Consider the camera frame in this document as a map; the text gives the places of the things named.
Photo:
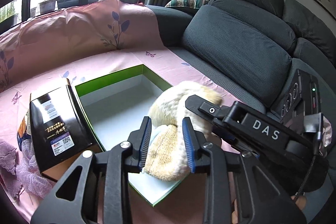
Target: throw pillow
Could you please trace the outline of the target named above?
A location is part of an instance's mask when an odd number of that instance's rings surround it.
[[[180,10],[187,14],[195,15],[197,11],[208,4],[209,0],[171,0],[166,7]]]

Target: sofa armrest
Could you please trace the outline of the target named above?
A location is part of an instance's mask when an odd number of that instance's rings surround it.
[[[146,7],[151,9],[156,15],[163,44],[166,47],[178,46],[185,29],[193,17],[187,13],[167,7],[154,5],[146,5]]]
[[[293,57],[312,67],[336,93],[336,69],[319,48],[300,37],[296,42]]]

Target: beige towel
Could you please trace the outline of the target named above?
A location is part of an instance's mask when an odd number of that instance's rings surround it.
[[[165,181],[184,178],[189,172],[182,133],[182,120],[190,117],[193,127],[206,138],[211,136],[212,125],[185,108],[191,95],[198,95],[220,105],[221,96],[198,83],[185,81],[163,92],[149,111],[153,127],[167,125],[152,141],[143,171]]]

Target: black device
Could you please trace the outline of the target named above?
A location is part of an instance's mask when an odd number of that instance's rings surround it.
[[[296,70],[285,103],[281,110],[281,123],[287,123],[299,115],[321,112],[320,90],[315,76]]]
[[[301,93],[301,100],[309,105],[305,90]],[[297,112],[299,115],[289,120],[294,120],[290,122],[292,128],[288,128],[237,101],[231,107],[219,107],[192,95],[185,106],[211,122],[214,133],[241,152],[225,152],[206,142],[201,132],[193,130],[190,119],[184,118],[189,167],[194,173],[207,174],[203,223],[231,223],[230,171],[235,178],[239,223],[306,223],[290,196],[317,190],[325,181],[328,162],[318,149],[322,113]],[[37,208],[31,224],[96,223],[97,178],[101,172],[106,173],[104,224],[132,224],[127,173],[138,173],[144,166],[149,124],[149,117],[145,117],[140,130],[110,151],[83,152]]]

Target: open box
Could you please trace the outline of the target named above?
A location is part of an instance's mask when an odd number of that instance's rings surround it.
[[[140,128],[151,105],[170,87],[145,65],[138,65],[79,84],[75,89],[94,134],[105,150],[111,150]],[[129,173],[128,179],[152,206],[179,184],[145,173]]]

